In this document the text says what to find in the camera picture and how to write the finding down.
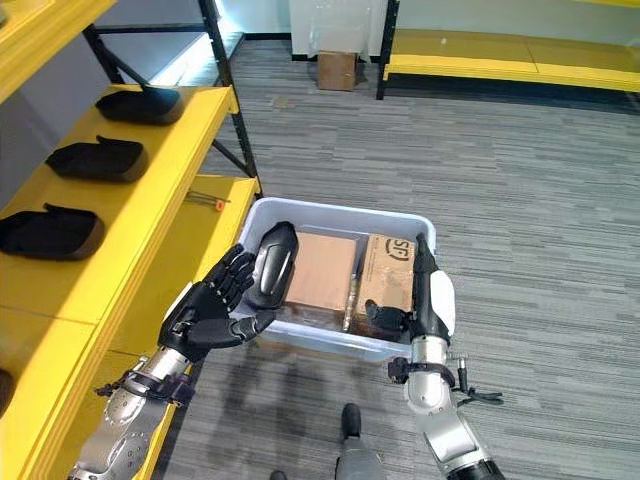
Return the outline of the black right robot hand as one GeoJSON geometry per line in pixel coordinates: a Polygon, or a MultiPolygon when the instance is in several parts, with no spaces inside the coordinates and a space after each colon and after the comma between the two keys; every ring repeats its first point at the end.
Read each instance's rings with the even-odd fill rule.
{"type": "Polygon", "coordinates": [[[455,291],[450,277],[441,270],[428,247],[426,237],[416,237],[413,265],[412,310],[365,302],[367,322],[384,332],[408,332],[410,340],[433,336],[451,345],[455,331],[455,291]]]}

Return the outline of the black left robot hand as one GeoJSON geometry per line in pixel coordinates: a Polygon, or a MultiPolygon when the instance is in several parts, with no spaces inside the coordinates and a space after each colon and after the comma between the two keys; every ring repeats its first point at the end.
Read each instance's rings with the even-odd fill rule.
{"type": "Polygon", "coordinates": [[[232,315],[254,283],[255,262],[256,255],[242,244],[232,246],[172,307],[163,320],[158,345],[197,363],[212,349],[242,345],[266,330],[275,320],[270,310],[242,318],[232,315]]]}

